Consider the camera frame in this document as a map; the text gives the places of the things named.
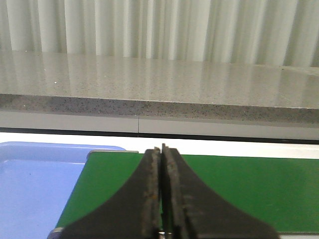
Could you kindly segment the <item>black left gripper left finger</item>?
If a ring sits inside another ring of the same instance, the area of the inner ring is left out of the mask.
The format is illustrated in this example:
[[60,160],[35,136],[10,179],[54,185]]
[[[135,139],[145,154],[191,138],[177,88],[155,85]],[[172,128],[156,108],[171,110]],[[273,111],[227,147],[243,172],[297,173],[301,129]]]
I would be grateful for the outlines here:
[[62,239],[155,239],[160,150],[92,151],[60,217]]

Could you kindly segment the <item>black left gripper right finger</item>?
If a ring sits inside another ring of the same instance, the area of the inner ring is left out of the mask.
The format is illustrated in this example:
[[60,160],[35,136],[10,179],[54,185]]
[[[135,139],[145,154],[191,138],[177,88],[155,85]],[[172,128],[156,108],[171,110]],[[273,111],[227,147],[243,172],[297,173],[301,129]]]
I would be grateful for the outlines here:
[[275,229],[209,188],[177,149],[162,145],[163,227],[173,239],[277,239]]

